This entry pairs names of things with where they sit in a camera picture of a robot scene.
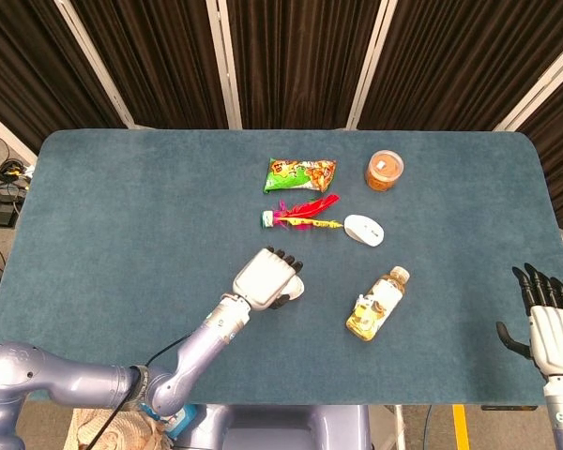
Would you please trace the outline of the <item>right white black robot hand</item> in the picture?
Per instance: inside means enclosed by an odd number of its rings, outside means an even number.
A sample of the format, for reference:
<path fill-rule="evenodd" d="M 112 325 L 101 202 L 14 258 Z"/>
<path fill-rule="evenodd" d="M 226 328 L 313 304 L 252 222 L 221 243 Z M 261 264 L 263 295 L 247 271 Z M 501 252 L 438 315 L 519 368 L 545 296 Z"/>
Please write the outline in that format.
<path fill-rule="evenodd" d="M 502 344 L 534 363 L 544 379 L 563 376 L 563 282 L 530 263 L 511 271 L 520 287 L 529 325 L 529 342 L 513 339 L 503 322 L 495 324 Z"/>

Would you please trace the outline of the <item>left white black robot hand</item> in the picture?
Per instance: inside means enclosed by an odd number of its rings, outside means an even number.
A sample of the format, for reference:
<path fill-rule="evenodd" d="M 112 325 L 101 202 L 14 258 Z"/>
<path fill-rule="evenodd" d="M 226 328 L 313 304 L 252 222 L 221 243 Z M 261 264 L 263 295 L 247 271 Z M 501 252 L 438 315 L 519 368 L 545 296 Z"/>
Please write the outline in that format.
<path fill-rule="evenodd" d="M 252 310 L 281 308 L 304 293 L 304 283 L 298 276 L 302 268 L 301 261 L 283 250 L 262 248 L 236 275 L 232 293 Z"/>

